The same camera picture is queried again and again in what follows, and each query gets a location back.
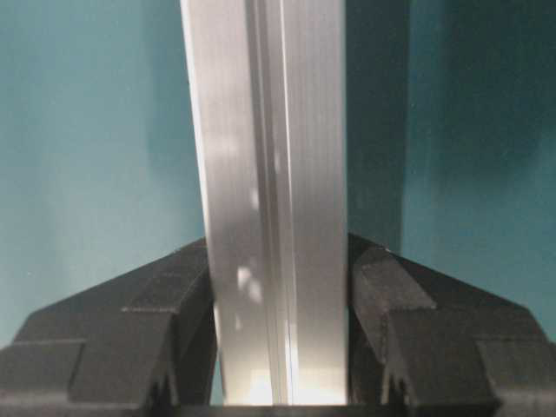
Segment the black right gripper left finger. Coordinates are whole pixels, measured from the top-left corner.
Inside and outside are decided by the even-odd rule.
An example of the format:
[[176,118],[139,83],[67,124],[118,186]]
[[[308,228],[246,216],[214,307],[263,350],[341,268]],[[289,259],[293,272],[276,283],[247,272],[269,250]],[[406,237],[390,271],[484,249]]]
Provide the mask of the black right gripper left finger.
[[1,351],[4,416],[166,416],[206,406],[216,362],[207,245],[31,313]]

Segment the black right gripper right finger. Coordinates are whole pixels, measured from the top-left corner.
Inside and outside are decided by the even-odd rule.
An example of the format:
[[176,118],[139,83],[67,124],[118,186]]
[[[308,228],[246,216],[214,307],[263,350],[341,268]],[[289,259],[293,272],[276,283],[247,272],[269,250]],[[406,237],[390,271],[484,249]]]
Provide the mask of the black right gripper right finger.
[[348,237],[349,400],[382,416],[552,416],[555,344],[530,310]]

